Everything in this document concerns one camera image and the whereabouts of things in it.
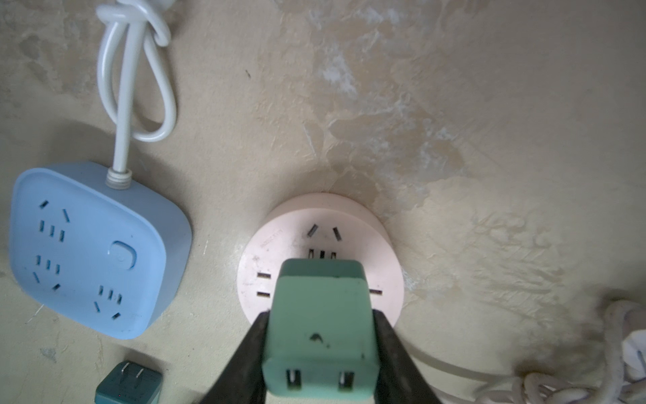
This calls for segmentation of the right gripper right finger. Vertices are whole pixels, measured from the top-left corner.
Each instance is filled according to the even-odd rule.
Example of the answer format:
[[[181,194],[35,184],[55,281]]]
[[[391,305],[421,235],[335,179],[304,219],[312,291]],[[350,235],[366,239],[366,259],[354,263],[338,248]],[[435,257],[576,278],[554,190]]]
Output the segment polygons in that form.
[[[373,309],[380,358],[377,404],[441,404],[382,311]]]

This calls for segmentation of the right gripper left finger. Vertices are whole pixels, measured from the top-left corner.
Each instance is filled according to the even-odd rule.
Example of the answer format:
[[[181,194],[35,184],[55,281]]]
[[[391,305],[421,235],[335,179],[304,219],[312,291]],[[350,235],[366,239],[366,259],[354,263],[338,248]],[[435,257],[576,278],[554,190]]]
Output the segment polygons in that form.
[[[267,387],[262,375],[262,355],[269,311],[260,313],[247,331],[219,378],[200,404],[266,402]]]

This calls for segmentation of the light green plug adapter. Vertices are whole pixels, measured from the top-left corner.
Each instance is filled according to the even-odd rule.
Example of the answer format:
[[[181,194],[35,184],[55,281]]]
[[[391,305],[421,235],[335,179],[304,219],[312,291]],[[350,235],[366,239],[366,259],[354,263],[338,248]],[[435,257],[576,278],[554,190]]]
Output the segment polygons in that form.
[[[277,397],[363,401],[380,373],[368,282],[360,262],[288,259],[280,269],[262,358]]]

